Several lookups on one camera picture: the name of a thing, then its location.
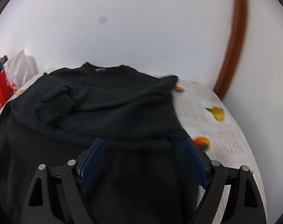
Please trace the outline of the black sweatshirt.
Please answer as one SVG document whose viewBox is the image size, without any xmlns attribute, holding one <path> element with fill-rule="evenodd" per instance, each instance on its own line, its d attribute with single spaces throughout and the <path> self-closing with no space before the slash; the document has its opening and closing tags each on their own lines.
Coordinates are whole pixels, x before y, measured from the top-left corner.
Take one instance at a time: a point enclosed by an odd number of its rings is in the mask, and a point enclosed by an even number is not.
<svg viewBox="0 0 283 224">
<path fill-rule="evenodd" d="M 85 63 L 42 75 L 0 113 L 0 223 L 19 223 L 38 166 L 76 159 L 96 138 L 105 152 L 83 189 L 99 223 L 189 223 L 198 187 L 173 107 L 175 75 Z"/>
</svg>

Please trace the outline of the fruit print tablecloth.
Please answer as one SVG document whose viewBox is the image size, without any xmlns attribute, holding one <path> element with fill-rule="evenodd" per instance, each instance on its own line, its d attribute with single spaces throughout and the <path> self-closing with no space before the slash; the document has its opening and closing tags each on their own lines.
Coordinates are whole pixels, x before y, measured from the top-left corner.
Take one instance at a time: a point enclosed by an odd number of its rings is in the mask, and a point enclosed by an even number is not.
<svg viewBox="0 0 283 224">
<path fill-rule="evenodd" d="M 192 139 L 197 148 L 205 152 L 211 160 L 217 160 L 225 167 L 238 169 L 242 165 L 247 166 L 252 159 L 248 143 L 235 121 L 223 111 L 220 100 L 212 91 L 202 86 L 188 82 L 183 86 L 185 92 L 178 94 L 172 91 L 172 97 L 176 117 L 188 134 L 188 139 Z M 221 119 L 213 116 L 216 109 L 222 112 Z M 196 180 L 195 183 L 198 187 L 197 209 L 205 190 Z M 229 191 L 230 186 L 225 186 L 213 223 L 221 223 Z"/>
</svg>

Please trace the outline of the white Miniso plastic bag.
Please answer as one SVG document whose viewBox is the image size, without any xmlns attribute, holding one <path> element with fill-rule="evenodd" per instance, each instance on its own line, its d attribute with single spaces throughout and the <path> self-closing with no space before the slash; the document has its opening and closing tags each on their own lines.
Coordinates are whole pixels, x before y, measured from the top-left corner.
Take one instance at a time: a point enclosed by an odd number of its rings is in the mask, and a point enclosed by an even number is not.
<svg viewBox="0 0 283 224">
<path fill-rule="evenodd" d="M 4 63 L 4 70 L 14 93 L 38 74 L 38 67 L 34 57 L 26 55 L 24 50 L 7 60 Z"/>
</svg>

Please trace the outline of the brown wooden door frame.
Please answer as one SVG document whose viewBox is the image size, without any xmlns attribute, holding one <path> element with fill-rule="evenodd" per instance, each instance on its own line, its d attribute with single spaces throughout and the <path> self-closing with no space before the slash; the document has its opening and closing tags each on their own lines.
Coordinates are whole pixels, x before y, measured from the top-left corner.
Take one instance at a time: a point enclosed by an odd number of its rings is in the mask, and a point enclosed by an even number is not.
<svg viewBox="0 0 283 224">
<path fill-rule="evenodd" d="M 239 63 L 246 35 L 247 15 L 248 0 L 234 0 L 231 35 L 228 41 L 225 59 L 213 89 L 220 100 L 225 98 Z"/>
</svg>

